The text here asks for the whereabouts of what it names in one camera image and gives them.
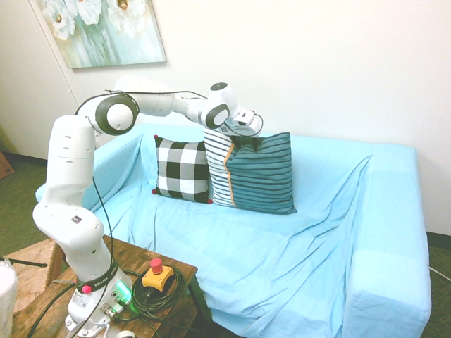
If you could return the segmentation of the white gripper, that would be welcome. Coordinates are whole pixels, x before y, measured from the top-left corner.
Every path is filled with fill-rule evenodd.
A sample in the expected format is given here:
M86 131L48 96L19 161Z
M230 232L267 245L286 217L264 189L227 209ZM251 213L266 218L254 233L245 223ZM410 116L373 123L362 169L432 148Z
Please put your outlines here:
M261 133L261 116L254 111L241 109L231 119L231 135L244 137L258 137Z

